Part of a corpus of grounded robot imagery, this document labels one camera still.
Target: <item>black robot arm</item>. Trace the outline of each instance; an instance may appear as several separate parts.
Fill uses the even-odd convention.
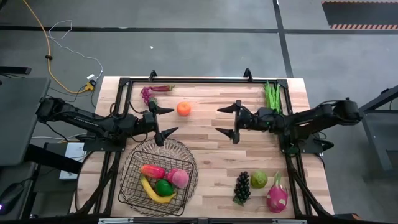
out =
[[[42,98],[36,115],[41,123],[48,121],[64,121],[76,127],[85,129],[94,136],[85,136],[86,139],[100,139],[118,144],[125,138],[154,131],[158,146],[164,145],[164,140],[178,128],[165,131],[159,130],[157,114],[172,112],[174,109],[161,108],[150,102],[149,110],[142,113],[142,118],[133,114],[115,116],[100,116],[89,111],[79,109],[61,98]]]
[[[234,144],[239,142],[239,130],[250,129],[256,131],[269,131],[270,133],[283,134],[290,137],[291,143],[303,140],[313,133],[317,133],[334,125],[354,125],[362,120],[355,102],[349,100],[326,101],[313,109],[282,115],[269,108],[260,108],[256,113],[251,113],[236,100],[229,107],[218,109],[220,112],[235,112],[234,129],[216,128],[227,135]]]

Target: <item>white cable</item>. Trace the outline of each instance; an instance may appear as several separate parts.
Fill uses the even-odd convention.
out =
[[[87,133],[80,133],[80,134],[74,134],[72,136],[67,137],[67,139],[71,139],[73,137],[82,135],[82,134],[87,134]],[[58,137],[50,137],[50,136],[34,136],[31,137],[32,139],[38,139],[38,138],[44,138],[44,139],[55,139],[55,140],[65,140],[64,138],[58,138]]]
[[[82,135],[82,134],[87,134],[87,133],[74,134],[74,135],[72,135],[72,136],[67,137],[67,139],[71,139],[71,138],[73,138],[73,137],[76,137],[76,136],[79,136],[79,135]]]
[[[58,25],[59,23],[62,23],[62,22],[70,22],[70,28],[69,28],[69,30],[68,30],[61,38],[52,37],[52,35],[51,35],[51,30],[52,30],[56,25]],[[62,39],[64,39],[64,38],[67,36],[67,34],[72,30],[72,23],[73,23],[73,21],[70,20],[70,19],[65,20],[65,21],[57,22],[57,23],[54,24],[54,26],[52,26],[51,29],[49,30],[48,38],[51,39],[52,41],[54,41],[56,44],[58,44],[58,46],[60,46],[60,47],[63,48],[63,49],[68,49],[70,52],[75,53],[75,54],[79,54],[79,55],[82,56],[83,58],[96,60],[96,61],[98,62],[98,65],[101,66],[101,72],[99,73],[98,77],[95,77],[96,79],[99,79],[99,78],[102,76],[103,72],[104,72],[104,71],[103,71],[104,68],[103,68],[101,62],[100,62],[97,58],[84,56],[82,53],[79,53],[79,52],[76,52],[76,51],[74,51],[74,50],[71,50],[69,47],[62,46],[60,43],[58,43],[58,42],[56,41],[56,40],[62,40]]]
[[[37,138],[47,138],[47,139],[56,139],[56,140],[58,140],[58,139],[63,139],[63,140],[65,140],[64,138],[57,138],[57,137],[50,137],[50,136],[34,136],[34,137],[31,137],[31,139],[37,139]]]

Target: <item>grapes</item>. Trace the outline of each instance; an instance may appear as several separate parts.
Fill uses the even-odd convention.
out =
[[[144,87],[141,90],[141,97],[142,99],[144,99],[144,103],[146,105],[149,104],[149,102],[154,99],[154,97],[152,96],[152,90],[149,87]]]
[[[241,202],[245,203],[250,196],[250,187],[249,187],[249,175],[248,172],[244,171],[239,174],[239,177],[236,178],[236,185],[234,189],[234,193],[236,194],[236,198]]]

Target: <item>concrete floor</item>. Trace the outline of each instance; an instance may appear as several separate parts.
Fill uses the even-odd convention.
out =
[[[73,19],[74,26],[150,28],[276,29],[272,0],[84,0],[30,1],[45,26]],[[279,0],[286,29],[328,29],[320,0]],[[22,1],[10,0],[0,25],[36,26]],[[47,52],[41,32],[0,31],[0,65],[32,68],[31,77],[47,77]],[[286,35],[295,78],[304,78],[311,106],[347,96],[359,106],[398,83],[398,35]],[[71,32],[61,43],[98,58],[104,75],[240,77],[249,67],[256,77],[286,77],[278,34]],[[52,43],[53,73],[79,89],[99,66]],[[52,87],[62,90],[55,82]],[[70,99],[49,90],[49,95]],[[94,111],[90,97],[75,106]],[[66,136],[81,129],[55,123]],[[392,182],[365,184],[362,175],[377,164],[363,126],[325,131],[335,148],[325,153],[326,175],[335,213],[357,213],[365,220],[396,222],[398,190]],[[56,136],[38,124],[34,136]],[[32,140],[43,145],[51,140]],[[62,195],[46,196],[60,200]],[[43,215],[61,215],[68,205],[40,199]]]

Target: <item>cable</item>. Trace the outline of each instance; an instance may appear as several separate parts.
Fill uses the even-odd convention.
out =
[[[3,76],[8,77],[8,78],[12,78],[12,77],[16,77],[16,78],[25,78],[25,77],[20,77],[20,76],[13,75],[13,74],[8,74],[8,73],[0,73],[0,75],[3,75]],[[54,89],[54,88],[52,88],[52,87],[49,87],[49,89],[54,90],[54,91],[56,91],[56,92],[58,92],[58,93],[61,93],[61,94],[64,94],[64,95],[74,96],[74,97],[84,97],[84,96],[89,96],[89,95],[91,95],[91,93],[89,93],[89,94],[87,94],[87,95],[79,96],[78,94],[72,95],[72,94],[69,94],[69,93],[64,93],[64,92],[61,92],[61,91],[59,91],[59,90],[56,90],[56,89]]]
[[[58,134],[59,136],[63,137],[66,142],[68,141],[68,139],[65,136],[54,130],[49,124],[45,123],[45,125],[47,125],[51,129],[51,131],[53,131],[55,134]]]
[[[148,132],[145,132],[145,138],[144,138],[144,140],[142,140],[142,141],[137,141],[137,140],[135,140],[131,133],[130,133],[130,137],[131,137],[131,139],[132,139],[133,141],[135,141],[136,143],[142,143],[142,142],[144,142],[144,141],[148,138]]]
[[[315,108],[317,108],[317,107],[319,107],[319,106],[321,106],[321,105],[324,105],[325,103],[331,103],[331,102],[334,102],[334,103],[332,104],[332,106],[334,106],[336,103],[341,102],[341,101],[344,101],[344,100],[326,100],[326,101],[324,101],[324,102],[318,104]]]
[[[57,137],[50,137],[50,136],[34,136],[34,137],[31,137],[31,139],[39,139],[39,138],[54,139],[54,140],[64,140],[64,138],[57,138]]]
[[[77,92],[79,92],[81,89],[83,89],[84,87],[86,87],[87,85],[83,85],[82,87],[80,87],[80,89],[77,91]],[[75,102],[76,101],[76,99],[77,99],[77,96],[78,96],[79,94],[78,93],[76,93],[76,95],[75,95],[75,99],[73,100],[73,101],[68,101],[68,100],[64,100],[65,102],[69,102],[69,103],[73,103],[73,102]]]
[[[143,114],[143,113],[144,113],[143,111],[142,111],[142,112],[136,111],[136,109],[134,109],[134,107],[132,106],[132,104],[131,104],[130,101],[129,101],[129,104],[130,104],[131,109],[132,109],[134,112],[139,113],[139,114]]]
[[[0,75],[2,75],[4,77],[7,77],[7,78],[11,78],[11,77],[9,77],[8,75],[5,75],[5,74],[0,74]]]
[[[86,156],[69,157],[69,159],[76,159],[76,158],[81,158],[81,157],[84,157],[84,158],[85,158]],[[45,176],[45,175],[47,175],[47,174],[49,174],[49,173],[51,173],[51,172],[53,172],[53,171],[55,171],[55,170],[58,170],[58,169],[57,169],[57,168],[50,169],[49,171],[47,171],[47,172],[44,173],[44,174],[40,174],[40,175],[37,175],[37,176],[32,176],[32,177],[26,178],[26,179],[24,179],[24,180],[18,182],[18,184],[23,184],[24,182],[26,182],[26,181],[28,181],[28,180],[37,180],[38,178],[43,177],[43,176]]]
[[[78,205],[77,205],[77,200],[78,200],[77,192],[78,192],[78,186],[79,186],[79,177],[80,177],[80,173],[81,173],[81,170],[82,170],[82,168],[83,168],[83,165],[85,164],[85,162],[87,161],[87,159],[92,155],[93,152],[94,152],[94,151],[89,152],[89,153],[86,155],[86,157],[83,159],[83,161],[81,162],[81,167],[80,167],[79,173],[77,174],[77,183],[76,183],[76,190],[75,190],[75,209],[76,209],[76,212],[77,212],[77,210],[78,210]]]
[[[92,106],[94,107],[94,109],[95,109],[97,106],[94,105],[94,103],[93,103],[94,92],[95,92],[95,89],[94,89],[94,91],[91,93],[90,102],[91,102],[91,105],[92,105]]]
[[[9,77],[9,75],[12,77],[16,77],[16,78],[25,78],[25,77],[20,77],[20,76],[9,74],[9,73],[0,73],[0,75],[4,75],[5,77],[8,77],[8,78],[11,78],[11,77]]]
[[[389,106],[389,109],[390,109],[390,110],[391,110],[391,103],[392,103],[393,101],[394,101],[394,99],[390,101],[390,106]]]
[[[56,90],[56,89],[54,89],[54,88],[51,88],[51,87],[49,87],[49,89],[51,89],[51,90],[53,90],[53,91],[56,91],[56,92],[58,92],[58,93],[61,93],[61,94],[67,95],[67,96],[75,96],[75,95],[73,95],[73,94],[64,93],[64,92],[61,92],[61,91],[59,91],[59,90]],[[89,94],[86,94],[86,95],[83,95],[83,96],[81,96],[81,95],[78,95],[78,97],[84,97],[84,96],[90,96],[90,95],[91,95],[91,93],[89,93]]]
[[[27,6],[27,8],[29,9],[29,11],[32,13],[32,15],[35,17],[36,21],[39,23],[40,27],[42,28],[42,31],[44,33],[45,36],[45,40],[47,41],[47,55],[45,56],[45,58],[47,59],[47,70],[49,71],[50,76],[64,89],[66,90],[68,93],[72,93],[72,94],[80,94],[80,93],[84,93],[87,90],[83,90],[83,91],[71,91],[69,90],[67,87],[65,87],[60,81],[58,81],[57,78],[55,78],[55,76],[52,74],[51,72],[51,60],[52,60],[52,56],[51,56],[51,49],[50,49],[50,41],[49,38],[47,37],[47,33],[45,32],[45,29],[42,25],[42,23],[40,22],[40,19],[36,16],[35,12],[32,10],[32,8],[29,6],[29,4],[26,2],[26,0],[23,0],[23,2],[25,3],[25,5]]]
[[[323,160],[322,156],[319,153],[314,153],[314,155],[317,156],[322,161],[323,169],[325,169],[325,161]]]
[[[58,24],[60,24],[60,23],[62,23],[62,22],[70,22],[70,28],[69,28],[69,30],[68,30],[61,38],[54,38],[54,37],[52,37],[51,30],[52,30],[56,25],[58,25]],[[67,50],[69,50],[69,51],[72,52],[72,53],[75,53],[75,54],[78,54],[78,55],[82,56],[83,58],[96,60],[97,63],[98,63],[98,65],[100,65],[100,67],[101,67],[101,71],[100,71],[99,75],[98,75],[97,77],[95,77],[96,79],[99,79],[99,78],[102,76],[103,72],[104,72],[104,71],[103,71],[104,68],[103,68],[101,62],[100,62],[97,58],[84,56],[82,53],[76,52],[76,51],[74,51],[74,50],[71,50],[69,47],[62,46],[60,43],[58,43],[58,42],[56,41],[56,40],[62,40],[62,39],[64,39],[64,38],[67,36],[67,34],[72,30],[72,23],[73,23],[73,21],[70,20],[70,19],[57,22],[57,23],[54,24],[54,26],[52,26],[51,29],[49,30],[49,35],[48,35],[47,37],[50,38],[52,41],[54,41],[56,44],[58,44],[58,46],[60,46],[60,47],[63,48],[63,49],[67,49]]]

